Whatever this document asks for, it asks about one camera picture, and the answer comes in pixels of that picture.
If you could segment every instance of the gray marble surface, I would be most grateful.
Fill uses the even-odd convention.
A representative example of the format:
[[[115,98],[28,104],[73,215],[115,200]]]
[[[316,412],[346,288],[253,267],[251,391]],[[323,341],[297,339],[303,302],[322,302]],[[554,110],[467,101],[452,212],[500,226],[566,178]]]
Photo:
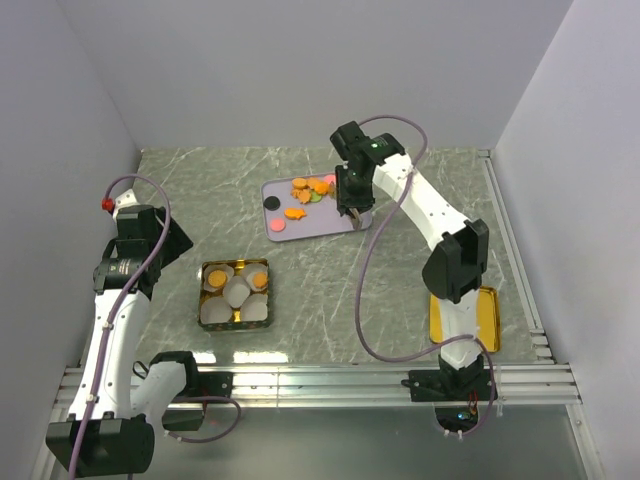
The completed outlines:
[[[260,198],[264,182],[329,172],[339,162],[330,148],[146,150],[139,173],[166,189],[173,215],[194,247],[163,270],[137,357],[148,361],[159,351],[191,350],[201,362],[220,364],[374,361],[355,333],[354,290],[373,231],[390,210],[386,195],[376,192],[374,226],[366,233],[272,243],[264,231]],[[482,218],[491,229],[484,284],[499,291],[502,350],[496,360],[535,360],[476,151],[431,151],[419,169],[452,206],[471,219]],[[134,189],[141,201],[160,205],[147,184],[136,182]],[[418,230],[398,212],[374,253],[362,298],[365,335],[380,353],[405,355],[429,343],[428,293],[421,279],[428,254]],[[196,323],[201,264],[255,257],[269,260],[273,325],[250,332],[204,332]]]

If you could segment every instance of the black circle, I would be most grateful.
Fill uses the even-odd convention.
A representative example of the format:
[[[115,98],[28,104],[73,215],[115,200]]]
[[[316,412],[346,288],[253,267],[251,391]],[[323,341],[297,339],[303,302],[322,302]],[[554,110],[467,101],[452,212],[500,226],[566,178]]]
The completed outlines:
[[[280,199],[278,197],[273,197],[273,196],[267,197],[264,199],[264,202],[262,202],[262,205],[267,210],[274,212],[280,208]]]

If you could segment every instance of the purple tray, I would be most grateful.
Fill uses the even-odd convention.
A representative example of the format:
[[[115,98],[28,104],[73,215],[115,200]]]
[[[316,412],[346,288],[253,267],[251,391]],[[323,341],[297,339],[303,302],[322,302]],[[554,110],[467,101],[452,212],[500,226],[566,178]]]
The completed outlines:
[[[281,178],[271,180],[262,185],[262,201],[267,197],[278,197],[280,208],[270,211],[262,208],[264,213],[264,228],[267,238],[273,242],[286,242],[288,240],[298,240],[300,238],[319,237],[322,235],[334,235],[336,233],[348,233],[355,231],[348,216],[341,217],[336,208],[336,201],[329,195],[318,203],[307,203],[301,205],[300,202],[291,196],[291,180],[294,178],[324,178],[331,173],[318,175],[302,175],[300,177]],[[303,208],[307,216],[300,220],[289,220],[285,218],[284,211],[287,208]],[[286,228],[282,232],[274,232],[269,228],[269,223],[274,218],[282,218],[287,222]],[[366,230],[371,226],[371,213],[366,212],[361,215],[362,228]]]

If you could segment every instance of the pink circle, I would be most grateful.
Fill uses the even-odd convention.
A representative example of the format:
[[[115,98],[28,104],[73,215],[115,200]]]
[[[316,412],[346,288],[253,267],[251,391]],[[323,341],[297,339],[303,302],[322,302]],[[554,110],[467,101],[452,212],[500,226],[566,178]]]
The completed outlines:
[[[273,230],[274,232],[281,232],[286,226],[287,223],[282,218],[274,218],[269,224],[269,228],[271,228],[271,230]]]

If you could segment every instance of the orange food item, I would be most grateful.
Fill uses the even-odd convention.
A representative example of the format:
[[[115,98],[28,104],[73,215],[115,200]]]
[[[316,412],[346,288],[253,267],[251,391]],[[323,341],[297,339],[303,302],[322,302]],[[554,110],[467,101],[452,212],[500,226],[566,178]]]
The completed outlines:
[[[253,285],[256,288],[264,288],[267,286],[267,274],[258,272],[253,276]]]
[[[307,180],[304,178],[294,178],[291,181],[291,184],[293,185],[293,188],[299,188],[299,189],[307,188]]]
[[[284,211],[284,216],[290,220],[300,220],[302,217],[307,216],[307,212],[301,208],[287,208]]]
[[[326,195],[329,193],[329,184],[327,182],[318,182],[313,189],[320,195]]]
[[[307,185],[309,188],[314,188],[318,183],[320,183],[320,180],[316,177],[307,178]]]
[[[227,274],[222,270],[214,270],[207,277],[207,282],[209,282],[209,285],[213,288],[222,288],[227,283]]]
[[[308,188],[300,190],[300,193],[298,194],[298,200],[300,200],[300,203],[302,204],[309,203],[311,201],[311,192]]]

